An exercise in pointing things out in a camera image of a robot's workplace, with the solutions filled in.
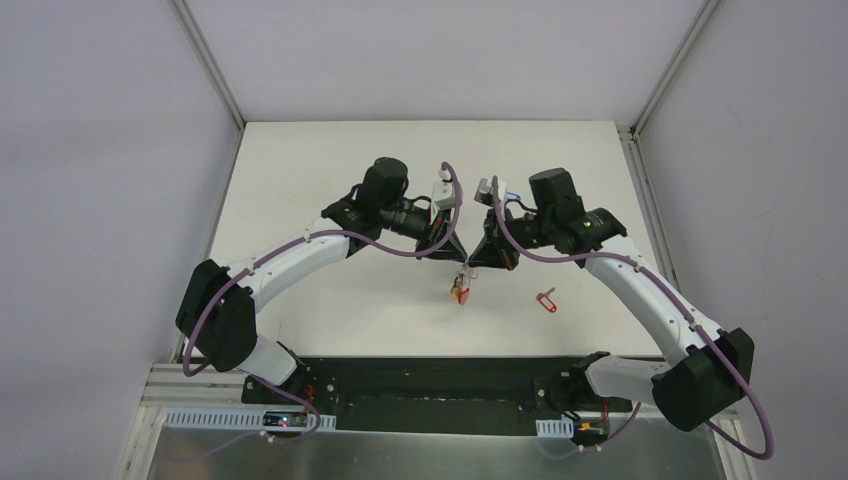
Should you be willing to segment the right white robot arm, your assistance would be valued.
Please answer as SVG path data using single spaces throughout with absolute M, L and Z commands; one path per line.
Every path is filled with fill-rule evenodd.
M 657 407 L 674 427 L 691 431 L 747 396 L 754 342 L 700 313 L 656 273 L 608 210 L 585 208 L 563 168 L 530 177 L 534 208 L 514 217 L 499 181 L 482 179 L 474 194 L 488 206 L 473 267 L 512 271 L 521 256 L 552 247 L 556 262 L 573 262 L 607 287 L 657 345 L 659 361 L 596 352 L 574 364 L 566 402 L 583 410 L 606 397 Z

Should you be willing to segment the red tag key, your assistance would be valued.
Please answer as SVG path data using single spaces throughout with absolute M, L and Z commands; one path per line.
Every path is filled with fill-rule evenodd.
M 547 291 L 540 292 L 536 295 L 536 301 L 548 312 L 548 313 L 556 313 L 558 310 L 557 304 L 551 298 L 551 295 L 555 292 L 556 288 L 552 287 Z

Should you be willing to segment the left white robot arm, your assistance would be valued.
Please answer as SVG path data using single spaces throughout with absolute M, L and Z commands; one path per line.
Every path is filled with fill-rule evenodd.
M 293 404 L 304 394 L 305 365 L 290 348 L 259 333 L 257 316 L 271 300 L 366 247 L 402 258 L 464 263 L 467 254 L 455 233 L 463 201 L 455 169 L 442 163 L 428 195 L 411 198 L 408 187 L 407 165 L 380 157 L 291 239 L 229 265 L 199 263 L 175 319 L 186 339 L 184 375 L 209 367 L 238 370 L 264 381 L 279 403 Z

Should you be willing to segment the yellow tag key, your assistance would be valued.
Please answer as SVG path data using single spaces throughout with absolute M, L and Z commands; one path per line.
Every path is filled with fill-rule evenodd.
M 460 279 L 455 279 L 450 290 L 450 294 L 454 299 L 458 299 L 463 292 L 463 284 Z

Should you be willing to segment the grey red keyring holder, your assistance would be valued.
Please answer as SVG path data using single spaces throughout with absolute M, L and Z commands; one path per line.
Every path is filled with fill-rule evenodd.
M 468 262 L 463 263 L 460 268 L 457 270 L 455 279 L 460 279 L 463 284 L 463 292 L 462 295 L 458 299 L 454 299 L 452 296 L 452 300 L 460 306 L 466 304 L 471 290 L 471 285 L 474 280 L 478 278 L 478 275 L 475 269 L 469 265 Z

